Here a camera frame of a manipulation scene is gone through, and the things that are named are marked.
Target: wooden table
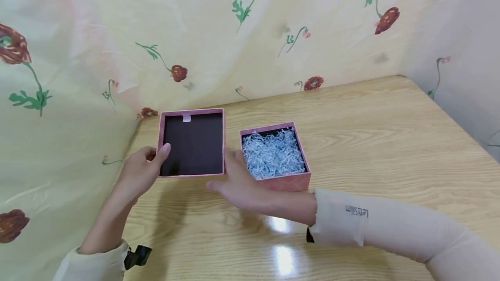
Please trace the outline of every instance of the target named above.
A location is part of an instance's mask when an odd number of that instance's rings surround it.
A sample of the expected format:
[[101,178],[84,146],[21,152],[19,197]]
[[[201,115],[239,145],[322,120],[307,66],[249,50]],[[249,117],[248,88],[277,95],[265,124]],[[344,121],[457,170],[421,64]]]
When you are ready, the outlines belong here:
[[[227,146],[239,130],[295,121],[310,189],[385,196],[447,213],[500,248],[500,166],[404,77],[224,106]],[[157,142],[144,120],[129,152]],[[132,210],[125,238],[153,248],[127,281],[431,280],[423,265],[375,248],[322,249],[306,226],[250,215],[205,189],[207,179],[160,179]]]

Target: box lid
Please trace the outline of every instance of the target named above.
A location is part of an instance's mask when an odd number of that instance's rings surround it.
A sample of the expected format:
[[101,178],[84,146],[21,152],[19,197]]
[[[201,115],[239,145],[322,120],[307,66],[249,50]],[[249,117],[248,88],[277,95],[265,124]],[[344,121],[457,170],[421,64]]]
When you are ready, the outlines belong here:
[[224,110],[166,111],[161,114],[158,147],[171,144],[160,176],[224,173]]

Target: beige sleeve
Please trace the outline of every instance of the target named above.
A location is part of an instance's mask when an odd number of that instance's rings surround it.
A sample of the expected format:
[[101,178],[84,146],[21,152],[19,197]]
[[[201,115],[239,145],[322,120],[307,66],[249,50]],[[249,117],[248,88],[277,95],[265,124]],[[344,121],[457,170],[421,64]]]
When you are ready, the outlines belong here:
[[442,213],[392,199],[316,189],[309,231],[325,247],[371,245],[425,264],[437,281],[500,280],[500,255]]
[[123,240],[107,253],[82,255],[73,249],[62,260],[52,281],[122,281],[127,251],[128,244]]

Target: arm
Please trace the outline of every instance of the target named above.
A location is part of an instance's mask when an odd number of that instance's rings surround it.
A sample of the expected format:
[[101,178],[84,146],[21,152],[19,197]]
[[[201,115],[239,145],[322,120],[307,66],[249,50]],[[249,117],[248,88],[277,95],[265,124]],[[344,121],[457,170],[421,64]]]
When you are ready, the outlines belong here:
[[500,280],[497,251],[441,213],[345,192],[262,189],[246,170],[241,152],[228,150],[225,158],[228,179],[213,180],[208,188],[239,208],[308,225],[319,245],[372,245],[425,264],[437,281]]
[[102,206],[82,246],[62,261],[53,281],[121,281],[128,244],[122,240],[132,206],[155,182],[161,164],[170,153],[170,144],[155,154],[153,147],[133,153]]

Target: floral curtain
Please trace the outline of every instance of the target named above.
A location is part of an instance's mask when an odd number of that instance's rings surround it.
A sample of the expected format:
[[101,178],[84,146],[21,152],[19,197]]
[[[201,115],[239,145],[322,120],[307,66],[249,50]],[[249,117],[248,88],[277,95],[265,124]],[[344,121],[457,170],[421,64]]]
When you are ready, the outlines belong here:
[[0,11],[3,280],[50,280],[138,121],[158,111],[402,74],[500,159],[491,0],[0,0]]

